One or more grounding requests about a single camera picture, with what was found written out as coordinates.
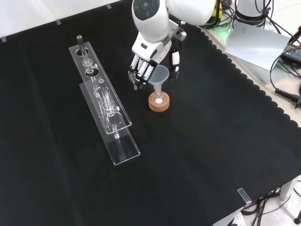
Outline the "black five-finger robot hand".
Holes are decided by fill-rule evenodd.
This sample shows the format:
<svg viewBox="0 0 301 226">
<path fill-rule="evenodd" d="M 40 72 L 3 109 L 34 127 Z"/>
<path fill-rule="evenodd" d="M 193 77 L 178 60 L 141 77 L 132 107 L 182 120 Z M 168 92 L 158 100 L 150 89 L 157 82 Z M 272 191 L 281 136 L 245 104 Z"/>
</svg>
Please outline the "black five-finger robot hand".
<svg viewBox="0 0 301 226">
<path fill-rule="evenodd" d="M 148 83 L 154 73 L 155 68 L 165 59 L 168 58 L 170 64 L 169 79 L 175 80 L 179 74 L 180 67 L 180 44 L 187 37 L 187 33 L 182 25 L 185 21 L 169 20 L 170 30 L 168 35 L 159 42 L 146 41 L 139 32 L 132 46 L 135 56 L 128 71 L 129 80 L 133 83 L 134 89 L 141 88 Z"/>
</svg>

